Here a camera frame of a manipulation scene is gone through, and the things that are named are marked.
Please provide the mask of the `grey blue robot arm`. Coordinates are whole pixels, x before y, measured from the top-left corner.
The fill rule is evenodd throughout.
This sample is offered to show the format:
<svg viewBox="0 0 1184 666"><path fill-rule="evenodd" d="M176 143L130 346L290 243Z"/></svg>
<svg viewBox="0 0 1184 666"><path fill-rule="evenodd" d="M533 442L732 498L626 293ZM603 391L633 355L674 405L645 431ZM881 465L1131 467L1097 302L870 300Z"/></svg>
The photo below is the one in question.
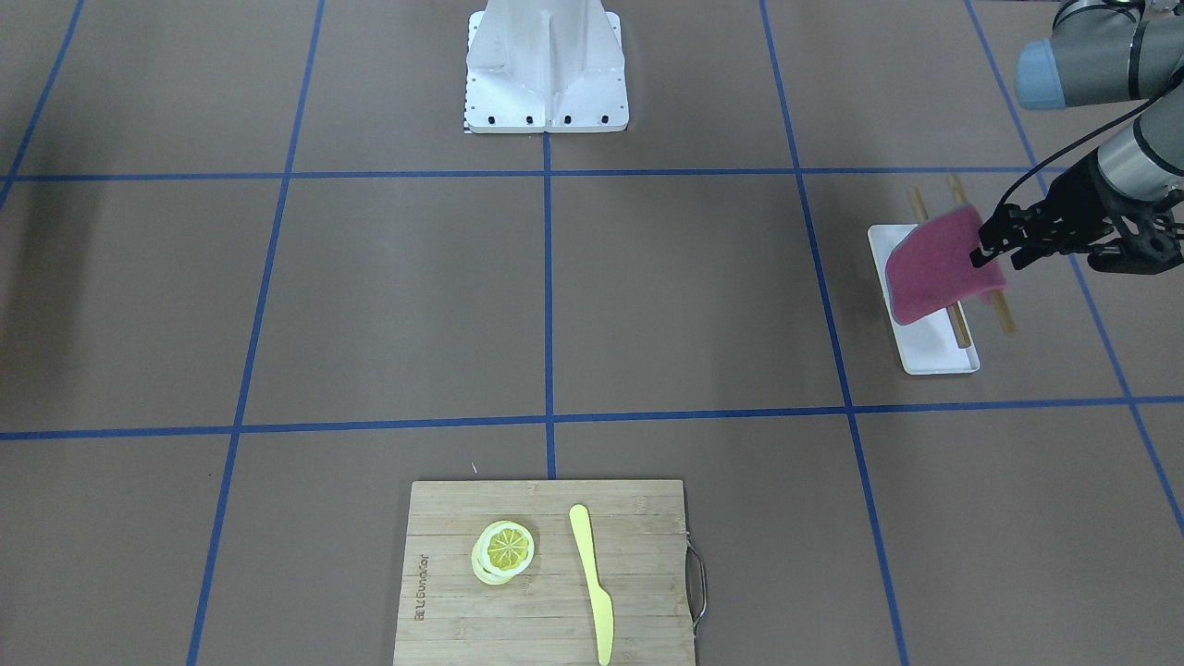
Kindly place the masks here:
<svg viewBox="0 0 1184 666"><path fill-rule="evenodd" d="M1180 265L1183 130L1179 1L1063 1L1050 36L1019 51L1015 92L1029 110L1132 102L1106 140L1022 207L1006 196L980 225L976 268L1009 254L1015 269L1085 254L1092 270L1157 275Z"/></svg>

